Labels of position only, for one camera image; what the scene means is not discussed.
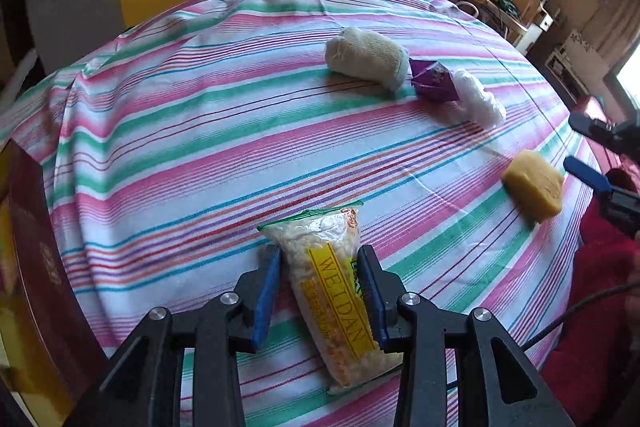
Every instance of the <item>curtain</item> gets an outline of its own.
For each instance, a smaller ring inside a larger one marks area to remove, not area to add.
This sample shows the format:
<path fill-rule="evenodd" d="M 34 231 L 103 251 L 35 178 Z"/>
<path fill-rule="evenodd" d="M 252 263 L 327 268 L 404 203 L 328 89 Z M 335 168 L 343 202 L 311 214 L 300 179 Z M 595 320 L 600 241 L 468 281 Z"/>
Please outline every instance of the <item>curtain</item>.
<path fill-rule="evenodd" d="M 619 63 L 640 38 L 640 0 L 605 0 L 582 36 L 609 66 Z"/>

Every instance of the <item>window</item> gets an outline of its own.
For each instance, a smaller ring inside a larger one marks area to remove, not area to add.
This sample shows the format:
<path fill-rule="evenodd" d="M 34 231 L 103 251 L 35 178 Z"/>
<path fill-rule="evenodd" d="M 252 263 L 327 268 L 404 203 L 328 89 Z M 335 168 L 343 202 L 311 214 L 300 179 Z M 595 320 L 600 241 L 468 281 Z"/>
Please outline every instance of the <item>window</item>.
<path fill-rule="evenodd" d="M 632 103 L 640 107 L 640 48 L 635 49 L 617 77 Z"/>

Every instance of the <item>rice bag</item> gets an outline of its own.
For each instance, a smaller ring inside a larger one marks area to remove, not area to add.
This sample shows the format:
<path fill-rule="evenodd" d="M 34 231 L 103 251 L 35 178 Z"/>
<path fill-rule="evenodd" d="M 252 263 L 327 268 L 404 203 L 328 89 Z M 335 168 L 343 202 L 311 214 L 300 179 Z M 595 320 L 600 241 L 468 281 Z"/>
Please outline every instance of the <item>rice bag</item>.
<path fill-rule="evenodd" d="M 306 326 L 339 393 L 372 380 L 402 362 L 386 354 L 371 336 L 356 277 L 362 202 L 327 210 L 307 210 L 258 227 L 278 243 Z"/>

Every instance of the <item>blue gripper pad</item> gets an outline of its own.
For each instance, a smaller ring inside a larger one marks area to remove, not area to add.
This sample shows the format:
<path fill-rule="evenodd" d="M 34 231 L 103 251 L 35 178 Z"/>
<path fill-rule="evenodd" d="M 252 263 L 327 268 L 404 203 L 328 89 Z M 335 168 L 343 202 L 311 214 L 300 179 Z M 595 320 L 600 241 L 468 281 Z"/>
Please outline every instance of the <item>blue gripper pad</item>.
<path fill-rule="evenodd" d="M 362 288 L 371 334 L 380 347 L 384 349 L 385 343 L 388 341 L 385 322 L 385 305 L 382 301 L 375 277 L 373 276 L 372 267 L 362 248 L 358 250 L 357 267 L 358 283 L 360 283 L 360 287 Z"/>
<path fill-rule="evenodd" d="M 280 286 L 280 247 L 269 245 L 265 257 L 266 266 L 260 268 L 260 271 L 264 271 L 264 283 L 255 303 L 254 334 L 251 337 L 255 349 L 258 349 L 269 331 L 271 313 Z"/>
<path fill-rule="evenodd" d="M 611 184 L 606 176 L 603 176 L 574 156 L 567 156 L 564 159 L 564 169 L 569 174 L 578 178 L 582 183 L 591 187 L 598 196 L 606 192 L 611 192 L 612 190 Z"/>
<path fill-rule="evenodd" d="M 358 250 L 357 273 L 371 334 L 383 350 L 396 352 L 395 342 L 402 337 L 398 328 L 398 298 L 406 292 L 402 280 L 397 274 L 382 269 L 371 245 Z"/>

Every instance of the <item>white sock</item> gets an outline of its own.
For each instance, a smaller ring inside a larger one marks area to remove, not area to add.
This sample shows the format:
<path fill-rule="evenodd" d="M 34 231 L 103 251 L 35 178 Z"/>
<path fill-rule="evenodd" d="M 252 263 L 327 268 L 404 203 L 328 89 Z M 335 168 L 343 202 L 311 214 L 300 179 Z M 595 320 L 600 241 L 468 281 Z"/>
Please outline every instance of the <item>white sock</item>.
<path fill-rule="evenodd" d="M 324 59 L 336 73 L 372 80 L 396 91 L 409 69 L 406 50 L 371 30 L 345 28 L 326 44 Z"/>

